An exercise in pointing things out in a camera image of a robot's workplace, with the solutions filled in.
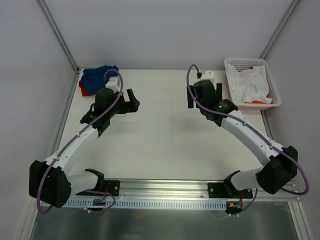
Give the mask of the white t shirt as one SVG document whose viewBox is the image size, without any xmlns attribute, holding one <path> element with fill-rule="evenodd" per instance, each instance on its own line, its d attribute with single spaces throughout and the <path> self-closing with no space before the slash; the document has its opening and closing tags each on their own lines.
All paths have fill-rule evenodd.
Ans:
<svg viewBox="0 0 320 240">
<path fill-rule="evenodd" d="M 269 94 L 265 65 L 238 71 L 233 65 L 228 64 L 227 71 L 230 76 L 230 91 L 236 103 L 261 101 Z"/>
</svg>

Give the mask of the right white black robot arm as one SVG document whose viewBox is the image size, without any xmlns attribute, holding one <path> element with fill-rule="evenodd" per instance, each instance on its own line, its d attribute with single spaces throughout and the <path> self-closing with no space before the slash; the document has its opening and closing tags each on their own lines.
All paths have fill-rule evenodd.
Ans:
<svg viewBox="0 0 320 240">
<path fill-rule="evenodd" d="M 291 145 L 282 146 L 253 127 L 237 106 L 218 94 L 210 80 L 188 84 L 186 91 L 189 108 L 197 107 L 207 120 L 235 136 L 261 164 L 259 168 L 228 175 L 223 186 L 228 197 L 235 198 L 241 191 L 252 188 L 274 195 L 296 177 L 298 151 Z"/>
</svg>

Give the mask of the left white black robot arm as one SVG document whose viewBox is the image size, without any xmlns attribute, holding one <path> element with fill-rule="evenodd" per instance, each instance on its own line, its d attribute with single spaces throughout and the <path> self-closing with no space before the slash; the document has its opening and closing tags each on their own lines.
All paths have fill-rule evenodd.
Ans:
<svg viewBox="0 0 320 240">
<path fill-rule="evenodd" d="M 110 189 L 104 174 L 97 170 L 87 168 L 75 175 L 69 173 L 85 149 L 110 126 L 112 117 L 138 111 L 140 102 L 133 90 L 129 88 L 126 92 L 128 101 L 118 91 L 100 89 L 69 142 L 46 160 L 36 160 L 30 165 L 28 193 L 38 203 L 61 208 L 71 195 L 103 195 L 104 190 Z"/>
</svg>

